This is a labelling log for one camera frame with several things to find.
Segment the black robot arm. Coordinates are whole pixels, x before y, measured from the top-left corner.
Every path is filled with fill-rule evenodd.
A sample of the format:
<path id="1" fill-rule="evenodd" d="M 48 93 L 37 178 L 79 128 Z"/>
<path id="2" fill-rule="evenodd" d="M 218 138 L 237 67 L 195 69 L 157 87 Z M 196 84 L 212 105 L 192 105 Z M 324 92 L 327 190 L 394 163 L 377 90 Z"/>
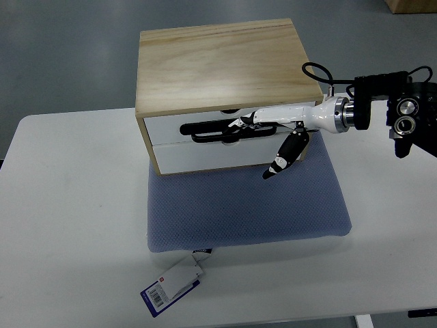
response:
<path id="1" fill-rule="evenodd" d="M 436 156 L 436 84 L 431 82 L 433 70 L 419 66 L 414 70 L 334 79 L 321 64 L 306 62 L 302 71 L 308 77 L 330 86 L 346 85 L 349 100 L 342 100 L 334 111 L 336 128 L 347 131 L 353 126 L 367 130 L 371 121 L 373 101 L 386 101 L 386 125 L 389 138 L 395 142 L 395 156 L 402 159 L 416 146 Z"/>

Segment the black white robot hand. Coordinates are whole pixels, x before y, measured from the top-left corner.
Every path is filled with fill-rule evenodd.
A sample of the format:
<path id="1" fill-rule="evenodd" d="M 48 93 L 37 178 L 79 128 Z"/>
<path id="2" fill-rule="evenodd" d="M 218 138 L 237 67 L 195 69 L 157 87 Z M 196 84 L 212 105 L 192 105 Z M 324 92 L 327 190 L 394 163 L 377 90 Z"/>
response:
<path id="1" fill-rule="evenodd" d="M 235 135 L 246 128 L 289 124 L 292 132 L 279 148 L 274 161 L 263 173 L 268 179 L 289 168 L 309 143 L 309 132 L 320 129 L 330 133 L 345 133 L 354 126 L 354 105 L 346 97 L 330 97 L 315 106 L 277 105 L 262 107 L 234 120 L 223 134 Z"/>

